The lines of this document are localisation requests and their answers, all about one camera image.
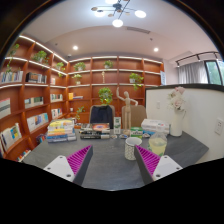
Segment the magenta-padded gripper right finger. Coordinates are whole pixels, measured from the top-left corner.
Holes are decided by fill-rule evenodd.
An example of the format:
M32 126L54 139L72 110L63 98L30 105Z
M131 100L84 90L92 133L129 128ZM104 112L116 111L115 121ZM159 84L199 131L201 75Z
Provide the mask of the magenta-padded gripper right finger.
M134 146L134 155L145 185L182 169L168 155L158 156L141 146Z

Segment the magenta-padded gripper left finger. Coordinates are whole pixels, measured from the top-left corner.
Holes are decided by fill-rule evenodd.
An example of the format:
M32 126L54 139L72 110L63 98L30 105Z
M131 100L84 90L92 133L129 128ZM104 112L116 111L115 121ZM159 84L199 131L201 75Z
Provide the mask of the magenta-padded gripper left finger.
M93 146L89 145L68 157L59 155L44 170L81 186L92 155Z

